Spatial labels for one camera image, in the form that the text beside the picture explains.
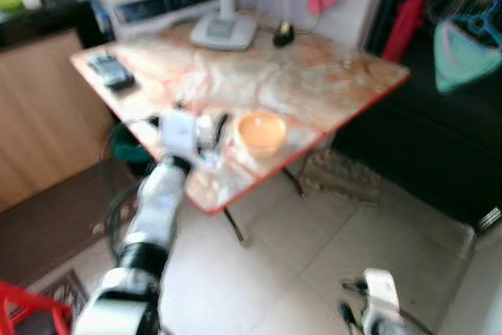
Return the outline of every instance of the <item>bowl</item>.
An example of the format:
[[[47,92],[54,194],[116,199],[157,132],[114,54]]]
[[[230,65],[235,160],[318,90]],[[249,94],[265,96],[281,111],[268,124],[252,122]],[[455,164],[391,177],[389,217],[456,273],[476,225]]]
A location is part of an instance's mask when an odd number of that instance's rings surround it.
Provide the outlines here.
[[[271,156],[286,142],[286,123],[275,114],[246,114],[235,125],[237,141],[256,157]]]

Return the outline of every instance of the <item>table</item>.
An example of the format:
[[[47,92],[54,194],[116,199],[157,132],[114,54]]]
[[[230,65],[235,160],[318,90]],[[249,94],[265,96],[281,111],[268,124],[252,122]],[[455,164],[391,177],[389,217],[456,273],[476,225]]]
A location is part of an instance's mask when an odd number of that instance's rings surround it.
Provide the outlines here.
[[[199,170],[187,184],[188,198],[209,215],[224,213],[239,239],[228,207],[268,177],[333,135],[342,125],[403,83],[404,67],[338,45],[315,34],[297,35],[276,49],[272,35],[259,31],[245,52],[221,52],[191,44],[192,23],[161,35],[89,49],[73,65],[122,120],[146,118],[183,101],[186,109],[216,120],[223,112],[235,121],[251,111],[271,111],[287,124],[285,145],[273,156],[254,158],[235,143],[227,126],[224,162],[215,172]],[[135,75],[137,85],[121,93],[106,89],[87,60],[114,53]],[[131,131],[156,158],[162,153],[156,129],[146,122]]]

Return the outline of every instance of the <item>wall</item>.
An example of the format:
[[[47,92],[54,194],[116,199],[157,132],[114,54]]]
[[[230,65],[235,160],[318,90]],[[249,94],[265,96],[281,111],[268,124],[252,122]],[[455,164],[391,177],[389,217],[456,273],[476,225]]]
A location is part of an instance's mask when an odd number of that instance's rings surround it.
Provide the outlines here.
[[[258,1],[238,0],[238,4],[242,8],[256,8]],[[380,0],[344,0],[323,13],[315,31],[348,46],[363,46],[379,4]],[[305,24],[305,27],[315,24],[315,18],[307,14],[296,19],[300,21],[297,21],[299,25]]]
[[[439,335],[502,334],[502,241],[475,252]]]

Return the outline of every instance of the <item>red stool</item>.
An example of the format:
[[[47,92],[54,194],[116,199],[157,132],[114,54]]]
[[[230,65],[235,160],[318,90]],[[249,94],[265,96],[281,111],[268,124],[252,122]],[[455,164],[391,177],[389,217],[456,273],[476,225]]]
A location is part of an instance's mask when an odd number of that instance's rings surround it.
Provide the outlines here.
[[[15,326],[37,311],[52,314],[58,335],[70,335],[71,308],[66,304],[37,296],[4,282],[0,282],[0,302],[3,306],[0,311],[0,335],[15,335]],[[9,304],[19,305],[23,311],[10,318]]]

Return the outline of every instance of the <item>table leg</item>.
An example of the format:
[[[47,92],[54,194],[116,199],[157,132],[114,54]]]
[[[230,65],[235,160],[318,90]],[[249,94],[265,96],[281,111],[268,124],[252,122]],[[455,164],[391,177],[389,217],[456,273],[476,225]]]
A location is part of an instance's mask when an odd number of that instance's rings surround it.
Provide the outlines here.
[[[298,195],[301,196],[302,198],[305,198],[305,190],[302,187],[300,180],[296,178],[293,173],[291,173],[287,168],[282,168],[282,172],[288,177],[294,184],[296,191],[298,191]]]
[[[237,235],[237,238],[240,242],[244,242],[244,237],[242,236],[241,230],[238,228],[238,225],[235,223],[234,218],[228,212],[228,207],[225,207],[225,210],[223,211],[225,214],[225,217],[230,221],[231,226],[234,228],[235,234]]]

